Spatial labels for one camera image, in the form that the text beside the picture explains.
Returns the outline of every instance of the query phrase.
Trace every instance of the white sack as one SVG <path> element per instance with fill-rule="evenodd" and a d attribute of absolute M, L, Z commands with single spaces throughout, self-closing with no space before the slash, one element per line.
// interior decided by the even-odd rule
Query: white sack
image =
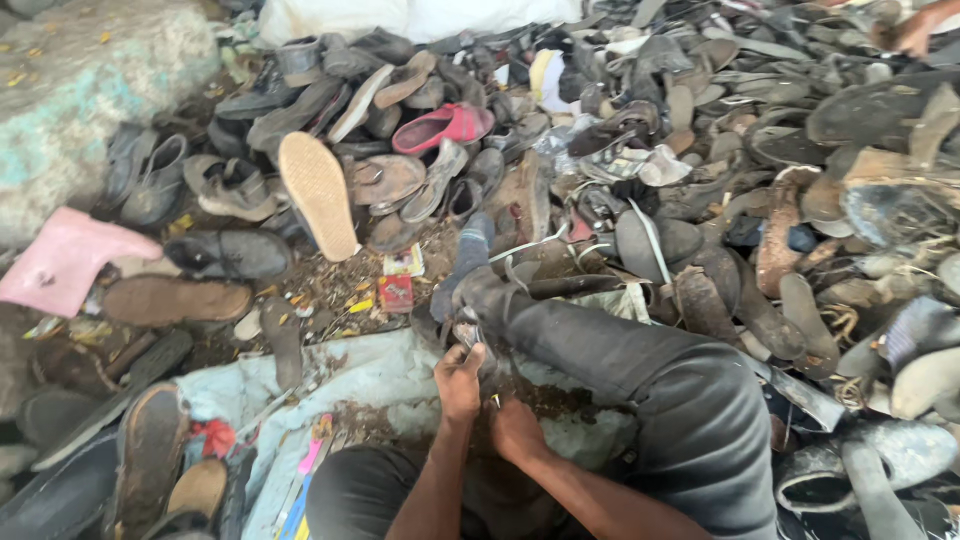
<path fill-rule="evenodd" d="M 291 39 L 338 32 L 354 40 L 377 26 L 429 43 L 465 30 L 499 34 L 536 23 L 577 22 L 577 0 L 267 0 L 260 37 L 279 47 Z"/>

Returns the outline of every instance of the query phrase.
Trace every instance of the hand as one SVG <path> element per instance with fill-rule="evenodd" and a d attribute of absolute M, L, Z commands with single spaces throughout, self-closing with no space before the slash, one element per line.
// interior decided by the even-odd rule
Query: hand
<path fill-rule="evenodd" d="M 472 422 L 480 413 L 480 380 L 477 371 L 487 358 L 487 349 L 477 343 L 467 354 L 467 347 L 454 345 L 433 368 L 433 377 L 440 389 L 444 418 L 456 422 Z"/>
<path fill-rule="evenodd" d="M 926 58 L 930 47 L 930 33 L 944 20 L 940 10 L 933 4 L 920 8 L 916 14 L 894 29 L 896 38 L 893 50 L 917 59 Z"/>
<path fill-rule="evenodd" d="M 500 397 L 501 408 L 492 406 L 493 446 L 514 465 L 538 455 L 550 454 L 537 416 L 527 404 L 514 397 Z"/>

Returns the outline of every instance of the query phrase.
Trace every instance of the black pants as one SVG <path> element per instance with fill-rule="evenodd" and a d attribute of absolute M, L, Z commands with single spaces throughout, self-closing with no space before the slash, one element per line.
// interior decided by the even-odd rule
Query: black pants
<path fill-rule="evenodd" d="M 598 392 L 637 403 L 638 456 L 625 485 L 679 509 L 715 538 L 776 540 L 769 414 L 736 349 L 563 302 L 513 296 L 506 303 L 509 309 L 479 313 L 485 328 Z M 369 447 L 329 456 L 307 497 L 313 538 L 383 538 L 424 458 Z M 494 476 L 482 467 L 467 469 L 467 540 L 590 538 L 537 486 L 489 482 Z"/>

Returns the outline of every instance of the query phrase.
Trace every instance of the pink boot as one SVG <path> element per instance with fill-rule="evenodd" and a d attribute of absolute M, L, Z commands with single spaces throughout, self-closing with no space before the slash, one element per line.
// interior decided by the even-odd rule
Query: pink boot
<path fill-rule="evenodd" d="M 73 318 L 100 270 L 122 256 L 156 260 L 163 248 L 142 234 L 60 208 L 0 280 L 0 302 Z"/>

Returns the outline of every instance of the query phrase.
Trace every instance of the pink handle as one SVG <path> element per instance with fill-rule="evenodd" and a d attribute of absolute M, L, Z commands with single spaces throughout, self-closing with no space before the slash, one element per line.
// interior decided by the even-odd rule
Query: pink handle
<path fill-rule="evenodd" d="M 317 454 L 320 453 L 320 448 L 324 445 L 324 440 L 310 440 L 310 450 L 306 453 L 306 457 L 303 461 L 300 462 L 300 466 L 297 467 L 297 472 L 302 475 L 309 475 L 310 469 L 313 468 L 313 462 L 317 460 Z"/>

